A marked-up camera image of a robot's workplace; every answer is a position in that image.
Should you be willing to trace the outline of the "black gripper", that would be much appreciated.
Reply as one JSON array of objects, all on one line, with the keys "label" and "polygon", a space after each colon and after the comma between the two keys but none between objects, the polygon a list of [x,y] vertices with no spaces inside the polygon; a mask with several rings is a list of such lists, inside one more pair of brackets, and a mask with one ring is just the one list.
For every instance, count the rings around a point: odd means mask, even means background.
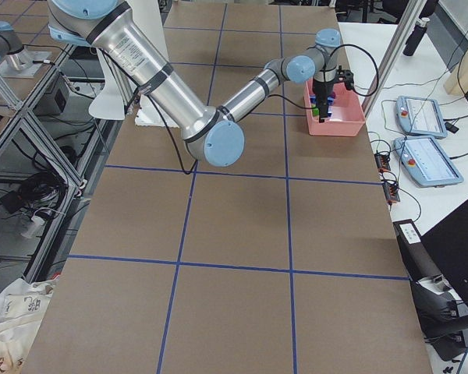
[{"label": "black gripper", "polygon": [[328,97],[331,95],[333,88],[333,82],[321,82],[316,79],[313,80],[312,91],[316,97],[317,109],[319,110],[319,122],[324,122],[328,118]]}]

